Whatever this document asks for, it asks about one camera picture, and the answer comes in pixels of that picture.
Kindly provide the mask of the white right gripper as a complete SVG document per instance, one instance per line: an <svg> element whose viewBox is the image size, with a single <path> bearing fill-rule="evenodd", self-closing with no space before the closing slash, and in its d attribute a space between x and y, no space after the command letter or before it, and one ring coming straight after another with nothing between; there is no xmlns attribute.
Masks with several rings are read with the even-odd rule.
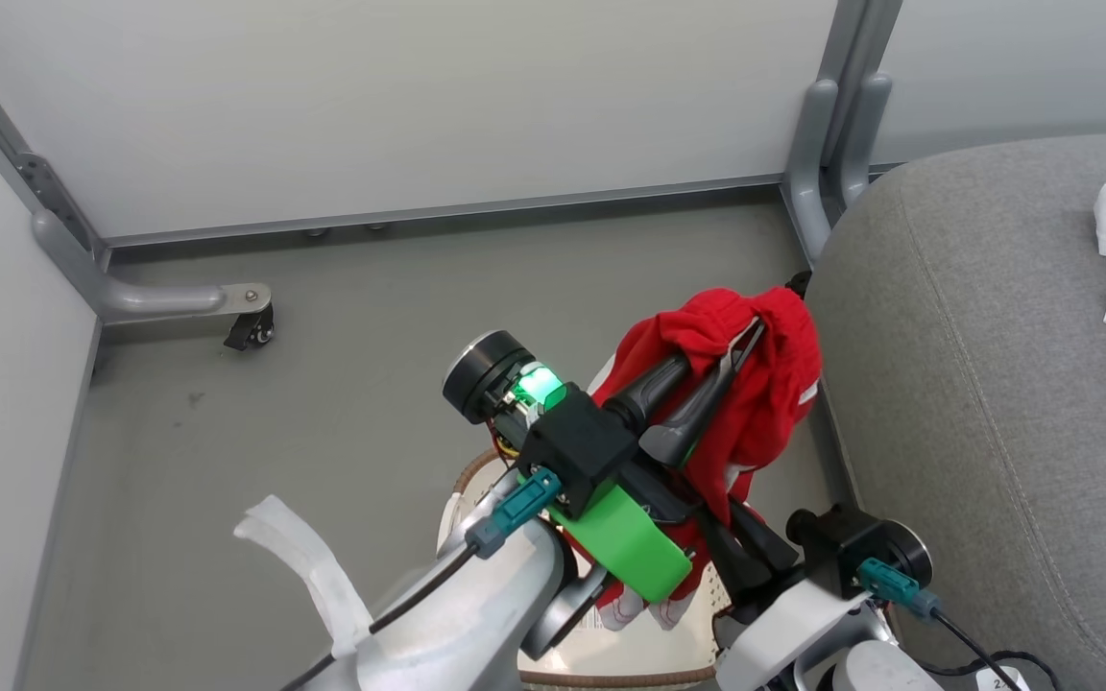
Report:
<svg viewBox="0 0 1106 691"><path fill-rule="evenodd" d="M935 691L888 626L881 607L894 603L865 589L843 600L808 579L799 551L747 504L732 504L731 530L712 512L697 512L697 525L734 603L716 618L720 691ZM922 540L900 522L883 528L883 563L926 589L933 561ZM764 593L755 589L757 561L784 572Z"/></svg>

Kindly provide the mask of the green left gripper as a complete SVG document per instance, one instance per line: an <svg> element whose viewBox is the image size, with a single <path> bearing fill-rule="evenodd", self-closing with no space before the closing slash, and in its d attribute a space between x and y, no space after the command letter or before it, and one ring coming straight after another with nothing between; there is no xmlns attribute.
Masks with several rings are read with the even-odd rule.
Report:
<svg viewBox="0 0 1106 691"><path fill-rule="evenodd" d="M593 564L646 601L667 598L687 577L692 561L632 495L633 489L639 489L649 490L657 500L668 498L660 477L641 468L641 451L660 465L684 468L764 329L761 320L751 320L693 392L660 425L650 427L654 415L692 371L680 350L607 398L603 410L637 436L636 454L620 465L615 486L583 517L562 515L559 498L541 512L561 526ZM514 468L526 475L517 465L517 458L528 428L543 415L550 395L566 384L509 332L491 331L469 343L448 368L444 398L469 423L487 425L497 450L513 451Z"/></svg>

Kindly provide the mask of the red garment with white trim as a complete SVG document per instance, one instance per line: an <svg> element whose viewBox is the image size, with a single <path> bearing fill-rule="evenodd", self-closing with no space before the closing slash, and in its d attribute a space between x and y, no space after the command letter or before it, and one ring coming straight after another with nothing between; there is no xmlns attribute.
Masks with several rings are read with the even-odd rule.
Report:
<svg viewBox="0 0 1106 691"><path fill-rule="evenodd" d="M682 353L690 375L662 404L657 413L662 420L703 380L751 320L760 320L764 332L684 471L721 524L732 520L732 500L747 502L752 477L780 457L817 396L822 354L803 299L790 287L750 297L724 287L707 290L681 308L634 324L589 385L592 398L603 404L658 362Z"/></svg>

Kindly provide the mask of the grey fabric sofa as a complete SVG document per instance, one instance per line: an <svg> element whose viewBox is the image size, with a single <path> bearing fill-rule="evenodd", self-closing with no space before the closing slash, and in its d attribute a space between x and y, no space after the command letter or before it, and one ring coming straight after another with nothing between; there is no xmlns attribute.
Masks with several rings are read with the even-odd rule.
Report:
<svg viewBox="0 0 1106 691"><path fill-rule="evenodd" d="M987 649L1106 691L1106 134L904 163L851 205L807 305L857 503L912 528Z"/></svg>

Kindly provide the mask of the white laundry basket brown rim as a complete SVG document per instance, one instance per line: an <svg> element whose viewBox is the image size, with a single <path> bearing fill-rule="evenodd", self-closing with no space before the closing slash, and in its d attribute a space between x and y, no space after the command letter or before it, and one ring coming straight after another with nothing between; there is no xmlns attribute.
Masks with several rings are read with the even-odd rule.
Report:
<svg viewBox="0 0 1106 691"><path fill-rule="evenodd" d="M708 565L671 631L641 613L627 629L613 632L589 609L567 638L540 659L518 653L519 679L525 691L684 691L714 678L712 617L730 603L714 567Z"/></svg>

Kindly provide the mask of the grey metal partition posts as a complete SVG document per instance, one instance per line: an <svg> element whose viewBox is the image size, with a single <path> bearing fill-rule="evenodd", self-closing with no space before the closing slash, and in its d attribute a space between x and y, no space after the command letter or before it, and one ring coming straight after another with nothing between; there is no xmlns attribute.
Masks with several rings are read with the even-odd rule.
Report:
<svg viewBox="0 0 1106 691"><path fill-rule="evenodd" d="M904 0L835 0L818 74L803 100L781 196L810 266L833 220L869 187L894 78L881 59Z"/></svg>

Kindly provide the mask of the grey metal partition leg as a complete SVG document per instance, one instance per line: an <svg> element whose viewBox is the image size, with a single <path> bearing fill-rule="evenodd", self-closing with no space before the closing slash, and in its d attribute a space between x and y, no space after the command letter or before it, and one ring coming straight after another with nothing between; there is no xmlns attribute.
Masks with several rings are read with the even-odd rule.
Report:
<svg viewBox="0 0 1106 691"><path fill-rule="evenodd" d="M262 283L148 287L107 272L109 248L46 158L27 144L0 104L0 163L6 182L30 210L36 245L107 326L176 320L232 318L273 305Z"/></svg>

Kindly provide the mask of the grey metal partition base rail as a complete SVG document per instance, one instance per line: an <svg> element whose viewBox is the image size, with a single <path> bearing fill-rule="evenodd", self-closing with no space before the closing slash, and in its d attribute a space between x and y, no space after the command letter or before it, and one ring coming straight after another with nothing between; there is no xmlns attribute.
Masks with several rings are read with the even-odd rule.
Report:
<svg viewBox="0 0 1106 691"><path fill-rule="evenodd" d="M176 244L176 242L211 241L219 239L238 239L238 237L274 235L293 231L319 230L346 226L386 226L400 222L422 222L427 219L453 218L453 216L473 216L492 213L515 213L545 208L563 208L563 206L580 206L592 203L627 202L632 200L662 200L681 193L710 193L733 191L733 189L754 189L781 185L784 176L781 172L759 176L729 177L728 179L702 180L702 182L641 185L641 187L614 189L614 191L595 191L587 193L553 193L553 196L523 198L523 200L507 200L483 203L440 205L430 208L413 208L380 213L317 216L317 218L286 220L286 222L260 222L236 226L210 226L188 228L150 233L123 233L111 235L106 247L112 250L131 248L149 248Z"/></svg>

